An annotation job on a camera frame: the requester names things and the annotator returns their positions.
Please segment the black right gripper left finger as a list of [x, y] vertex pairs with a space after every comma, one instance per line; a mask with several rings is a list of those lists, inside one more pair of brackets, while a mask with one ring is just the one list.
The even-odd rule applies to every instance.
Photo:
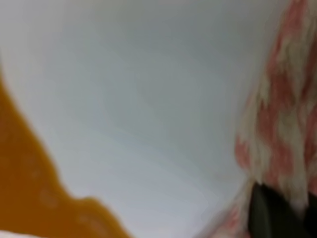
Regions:
[[252, 238], [312, 238], [290, 204], [273, 189], [255, 184], [248, 218]]

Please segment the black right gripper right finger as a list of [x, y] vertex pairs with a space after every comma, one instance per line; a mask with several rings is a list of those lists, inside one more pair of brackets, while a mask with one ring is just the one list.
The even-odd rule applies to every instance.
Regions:
[[309, 193], [309, 206], [304, 218], [304, 226], [311, 236], [317, 236], [317, 197]]

